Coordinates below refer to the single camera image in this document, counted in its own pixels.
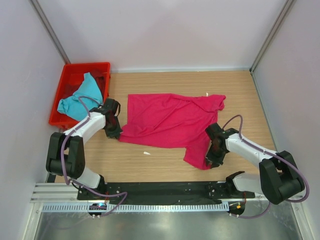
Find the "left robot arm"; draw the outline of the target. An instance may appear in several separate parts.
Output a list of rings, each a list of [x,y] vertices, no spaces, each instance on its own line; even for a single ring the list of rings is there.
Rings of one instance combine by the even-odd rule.
[[[112,196],[106,194],[104,177],[86,166],[84,147],[99,130],[104,130],[107,138],[120,138],[123,132],[118,120],[121,104],[107,98],[102,105],[88,109],[83,102],[86,98],[80,96],[78,100],[87,116],[69,130],[50,136],[45,167],[48,173],[64,177],[67,185],[76,184],[80,190],[86,189],[93,199],[101,200]]]

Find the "pink t-shirt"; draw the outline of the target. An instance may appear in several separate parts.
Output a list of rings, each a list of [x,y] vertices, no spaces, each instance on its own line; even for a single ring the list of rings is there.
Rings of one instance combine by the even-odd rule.
[[[218,121],[225,95],[183,96],[173,93],[130,94],[127,123],[120,142],[157,148],[184,148],[183,160],[208,170],[210,138],[205,129]]]

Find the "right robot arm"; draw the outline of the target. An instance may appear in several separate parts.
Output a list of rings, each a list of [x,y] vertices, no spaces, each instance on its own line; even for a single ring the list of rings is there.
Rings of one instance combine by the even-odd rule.
[[[251,192],[264,195],[269,202],[278,205],[305,191],[305,182],[289,152],[263,148],[240,131],[234,128],[224,130],[217,123],[209,125],[205,132],[211,141],[205,156],[207,166],[219,167],[226,154],[235,153],[259,171],[258,174],[238,171],[226,177],[225,192],[229,197],[237,198],[243,192]]]

